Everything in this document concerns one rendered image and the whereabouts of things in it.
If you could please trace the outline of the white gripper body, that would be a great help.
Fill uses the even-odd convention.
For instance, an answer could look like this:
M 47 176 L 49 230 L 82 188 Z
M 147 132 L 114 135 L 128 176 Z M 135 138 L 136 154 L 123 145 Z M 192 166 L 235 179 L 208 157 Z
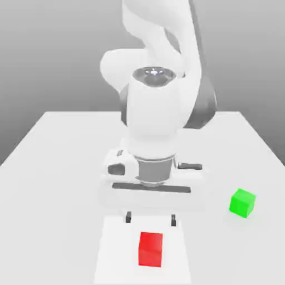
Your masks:
M 198 171 L 182 171 L 164 185 L 148 188 L 126 180 L 102 178 L 98 201 L 128 211 L 195 212 L 204 208 L 206 178 Z

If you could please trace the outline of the small red cube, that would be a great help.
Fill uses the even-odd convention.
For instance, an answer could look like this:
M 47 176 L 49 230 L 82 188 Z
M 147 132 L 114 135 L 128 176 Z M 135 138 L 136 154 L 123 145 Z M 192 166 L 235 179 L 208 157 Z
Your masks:
M 147 267 L 161 267 L 163 234 L 141 232 L 138 247 L 138 264 Z

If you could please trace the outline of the small green cube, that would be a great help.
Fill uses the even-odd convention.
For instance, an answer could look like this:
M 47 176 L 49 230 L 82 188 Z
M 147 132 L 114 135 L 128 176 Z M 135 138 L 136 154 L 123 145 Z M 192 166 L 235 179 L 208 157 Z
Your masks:
M 238 189 L 231 197 L 229 211 L 242 218 L 248 218 L 253 211 L 255 200 L 256 195 Z

